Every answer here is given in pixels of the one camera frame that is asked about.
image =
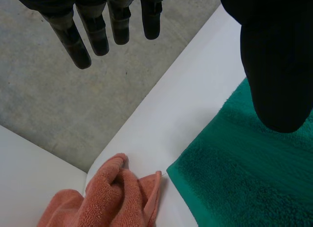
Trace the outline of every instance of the towel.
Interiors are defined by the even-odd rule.
[[[137,179],[122,168],[125,154],[106,161],[86,187],[59,191],[44,211],[38,227],[152,227],[159,200],[161,172]]]
[[[312,226],[313,113],[274,132],[245,79],[167,172],[201,227]]]

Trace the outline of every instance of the orange towel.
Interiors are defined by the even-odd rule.
[[[85,198],[76,190],[59,191],[50,201],[38,227],[152,227],[161,172],[137,179],[122,168],[125,154],[106,161],[86,187]]]

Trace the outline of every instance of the white surface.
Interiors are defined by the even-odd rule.
[[[86,183],[120,152],[138,177],[166,173],[244,77],[240,25],[220,6],[96,159]],[[171,182],[163,195],[158,226],[196,225]]]
[[[0,226],[34,227],[53,195],[86,173],[0,126]]]

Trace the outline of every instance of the green towel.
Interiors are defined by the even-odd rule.
[[[312,226],[313,113],[274,132],[245,79],[167,172],[201,227]]]

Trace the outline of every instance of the concrete floor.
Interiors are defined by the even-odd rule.
[[[124,46],[113,41],[106,7],[110,52],[104,57],[93,54],[76,14],[92,58],[92,66],[80,70],[38,12],[0,0],[0,125],[88,171],[219,4],[165,0],[160,37],[148,41],[136,0]]]

